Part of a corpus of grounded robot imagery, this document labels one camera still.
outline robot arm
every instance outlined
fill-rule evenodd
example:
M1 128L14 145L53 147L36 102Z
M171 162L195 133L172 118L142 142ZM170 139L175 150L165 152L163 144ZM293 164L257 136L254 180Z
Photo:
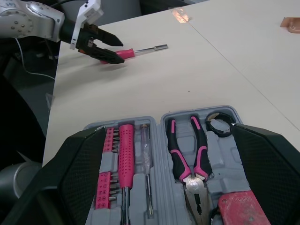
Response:
M91 24L103 14L99 0L90 0L80 7L76 22L64 14L39 2L0 0L0 38L23 38L36 36L54 42L64 41L72 49L92 58L111 64L124 60L115 52L98 48L93 41L98 39L112 46L123 46L113 34Z

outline gray plastic case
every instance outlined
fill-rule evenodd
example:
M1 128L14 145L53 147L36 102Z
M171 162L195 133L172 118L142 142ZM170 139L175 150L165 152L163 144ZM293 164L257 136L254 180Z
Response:
M156 124L152 117L137 117L124 120L113 120L89 124L85 129L105 125L118 128L123 124L135 126L135 175L133 187L130 190L129 218L131 225L193 225L185 204L183 185L175 181L172 169L173 162L167 149L166 123L168 119L176 119L176 136L179 148L193 171L196 155L196 139L191 123L191 115L198 115L208 140L208 156L213 174L207 181L210 194L210 209L217 207L221 195L250 190L239 152L233 136L219 138L213 132L206 131L205 118L212 112L223 112L231 115L237 123L242 123L237 112L231 106L218 106L187 110L165 114L161 123ZM150 170L152 187L152 204L154 216L147 214L146 178L142 167L140 126L150 125L150 141L152 147L153 167ZM118 170L118 154L103 153L100 172L115 172ZM111 202L110 209L95 210L93 203L86 225L120 225L121 193L115 195L117 201ZM213 224L222 224L220 217L215 217Z

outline white table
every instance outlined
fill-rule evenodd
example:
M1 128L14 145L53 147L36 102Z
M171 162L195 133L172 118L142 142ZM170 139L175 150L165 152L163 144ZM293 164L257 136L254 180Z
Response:
M124 44L169 49L103 65L62 43L44 164L64 140L95 121L231 105L244 124L284 135L300 150L300 35L280 28L298 0L210 0L108 24ZM112 50L97 43L100 47Z

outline pink and black pliers handle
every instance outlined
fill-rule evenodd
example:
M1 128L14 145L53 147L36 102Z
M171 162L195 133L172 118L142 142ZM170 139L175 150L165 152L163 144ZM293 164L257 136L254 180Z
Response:
M193 126L197 140L197 154L195 157L194 172L196 176L200 176L202 180L207 180L212 173L212 169L207 155L206 136L197 116L191 117L191 124ZM173 161L174 178L183 182L183 180L189 175L191 175L192 172L177 144L175 119L168 120L167 138L168 149Z

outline white cable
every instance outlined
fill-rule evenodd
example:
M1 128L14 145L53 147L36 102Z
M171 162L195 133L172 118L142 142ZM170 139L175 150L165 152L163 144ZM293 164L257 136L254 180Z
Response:
M22 58L22 64L23 64L24 70L25 70L27 73L29 73L29 74L46 76L46 77L49 77L49 78L55 80L55 78L53 78L53 77L51 77L51 76L49 76L49 75L46 75L46 74L38 74L38 73L32 73L32 72L29 72L29 71L25 68L25 65L24 65L23 51L22 51L22 48L21 48L21 46L20 46L20 43L19 43L19 41L18 41L17 38L15 38L15 40L17 41L17 44L18 44L19 49L20 49L20 52L21 52L21 58Z

